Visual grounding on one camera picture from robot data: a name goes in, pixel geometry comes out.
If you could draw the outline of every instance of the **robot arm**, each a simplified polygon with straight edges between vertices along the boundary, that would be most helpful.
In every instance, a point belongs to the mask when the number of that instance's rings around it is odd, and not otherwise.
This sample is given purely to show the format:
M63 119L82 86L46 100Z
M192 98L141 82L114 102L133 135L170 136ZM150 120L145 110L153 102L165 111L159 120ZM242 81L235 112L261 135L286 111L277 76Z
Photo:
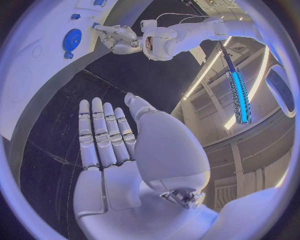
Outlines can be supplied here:
M155 61L171 60L180 52L197 47L203 40L225 40L229 36L264 40L253 21L224 20L210 17L199 23L181 23L157 27L156 20L141 21L142 37L137 37L128 26L107 27L97 23L102 42L115 54L143 53Z

